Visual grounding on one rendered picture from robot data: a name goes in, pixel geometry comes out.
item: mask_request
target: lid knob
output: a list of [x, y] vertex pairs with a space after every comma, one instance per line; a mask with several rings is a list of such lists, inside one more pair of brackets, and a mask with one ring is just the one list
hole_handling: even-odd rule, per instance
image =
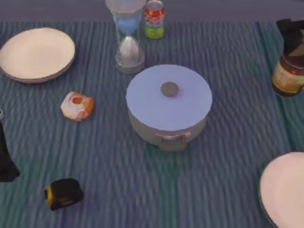
[[165, 96], [175, 96], [179, 91], [179, 87], [174, 82], [165, 82], [162, 84], [161, 92]]

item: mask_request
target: pot lid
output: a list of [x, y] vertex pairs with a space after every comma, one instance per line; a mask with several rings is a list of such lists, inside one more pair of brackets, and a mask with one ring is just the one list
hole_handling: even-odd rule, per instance
[[130, 112], [141, 123], [162, 131], [178, 131], [206, 117], [212, 93], [195, 71], [159, 65], [135, 76], [127, 88], [126, 100]]
[[279, 228], [304, 224], [304, 153], [291, 152], [268, 164], [260, 181], [263, 207]]

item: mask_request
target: hourglass base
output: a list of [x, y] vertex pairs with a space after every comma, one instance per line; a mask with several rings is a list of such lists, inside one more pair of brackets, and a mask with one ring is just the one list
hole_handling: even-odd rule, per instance
[[133, 66], [123, 65], [118, 59], [116, 59], [117, 69], [126, 75], [133, 75], [140, 72], [144, 68], [144, 55], [141, 56], [140, 61]]

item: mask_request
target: pot handle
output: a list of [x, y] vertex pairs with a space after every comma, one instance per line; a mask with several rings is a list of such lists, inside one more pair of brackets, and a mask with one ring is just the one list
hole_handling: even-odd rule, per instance
[[183, 135], [179, 135], [177, 138], [175, 139], [168, 139], [167, 141], [180, 141], [179, 144], [177, 145], [169, 145], [166, 144], [166, 139], [164, 139], [162, 136], [157, 135], [157, 144], [159, 146], [159, 148], [162, 151], [165, 152], [181, 152], [183, 151], [186, 146], [187, 146], [187, 136]]

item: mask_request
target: gray wall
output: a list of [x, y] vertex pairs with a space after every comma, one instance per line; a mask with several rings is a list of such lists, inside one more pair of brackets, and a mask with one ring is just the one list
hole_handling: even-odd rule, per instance
[[[0, 0], [4, 21], [110, 21], [105, 0]], [[304, 0], [164, 0], [168, 21], [304, 19]]]

